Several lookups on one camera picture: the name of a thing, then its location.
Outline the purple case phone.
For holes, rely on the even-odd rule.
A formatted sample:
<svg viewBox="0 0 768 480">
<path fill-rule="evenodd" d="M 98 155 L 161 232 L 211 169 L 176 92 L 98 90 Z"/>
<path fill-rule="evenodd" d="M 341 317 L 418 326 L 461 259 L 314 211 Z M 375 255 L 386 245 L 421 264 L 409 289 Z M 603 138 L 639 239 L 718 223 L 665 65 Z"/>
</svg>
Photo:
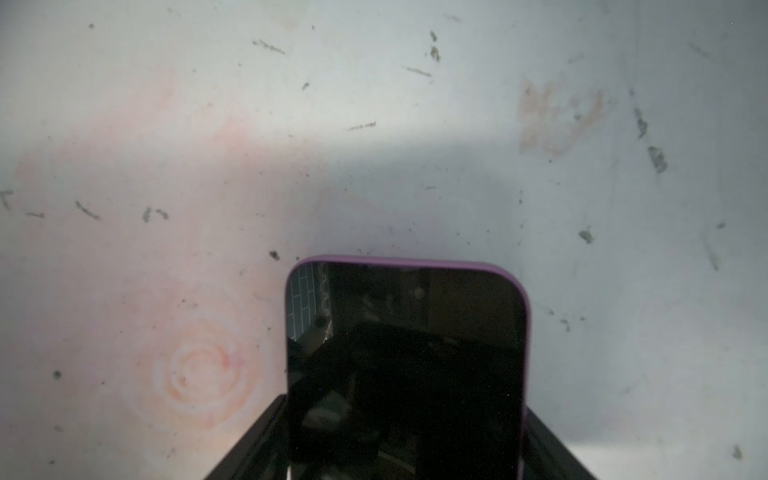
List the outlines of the purple case phone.
<svg viewBox="0 0 768 480">
<path fill-rule="evenodd" d="M 485 263 L 299 262 L 285 288 L 291 479 L 519 479 L 530 330 Z"/>
</svg>

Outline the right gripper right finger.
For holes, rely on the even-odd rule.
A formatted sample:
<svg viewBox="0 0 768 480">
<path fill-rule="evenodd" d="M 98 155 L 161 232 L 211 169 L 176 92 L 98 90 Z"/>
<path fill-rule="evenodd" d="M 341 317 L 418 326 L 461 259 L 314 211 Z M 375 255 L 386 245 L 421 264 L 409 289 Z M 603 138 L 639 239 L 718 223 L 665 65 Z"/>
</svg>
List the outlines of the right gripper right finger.
<svg viewBox="0 0 768 480">
<path fill-rule="evenodd" d="M 530 408 L 524 433 L 525 480 L 596 480 Z"/>
</svg>

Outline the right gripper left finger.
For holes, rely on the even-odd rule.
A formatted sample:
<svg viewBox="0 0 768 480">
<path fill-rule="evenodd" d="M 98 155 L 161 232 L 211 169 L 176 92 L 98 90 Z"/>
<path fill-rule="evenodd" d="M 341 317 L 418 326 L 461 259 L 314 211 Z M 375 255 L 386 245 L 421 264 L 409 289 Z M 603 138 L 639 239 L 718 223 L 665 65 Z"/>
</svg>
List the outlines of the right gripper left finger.
<svg viewBox="0 0 768 480">
<path fill-rule="evenodd" d="M 287 406 L 287 396 L 278 396 L 205 479 L 286 480 Z"/>
</svg>

